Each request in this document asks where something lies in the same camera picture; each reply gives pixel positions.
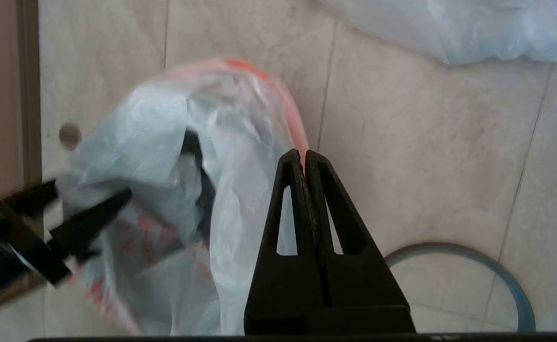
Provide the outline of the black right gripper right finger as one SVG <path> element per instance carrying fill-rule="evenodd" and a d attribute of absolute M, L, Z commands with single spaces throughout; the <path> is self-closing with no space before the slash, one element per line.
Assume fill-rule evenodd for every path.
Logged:
<path fill-rule="evenodd" d="M 309 150 L 307 189 L 331 333 L 414 333 L 410 306 L 328 158 Z"/>

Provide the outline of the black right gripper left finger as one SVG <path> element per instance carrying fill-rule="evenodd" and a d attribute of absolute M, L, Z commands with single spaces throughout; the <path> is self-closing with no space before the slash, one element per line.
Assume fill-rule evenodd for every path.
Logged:
<path fill-rule="evenodd" d="M 291 190 L 297 253 L 277 253 L 285 188 Z M 246 333 L 308 333 L 313 310 L 323 303 L 313 239 L 315 219 L 297 149 L 280 157 L 265 229 L 244 312 Z"/>

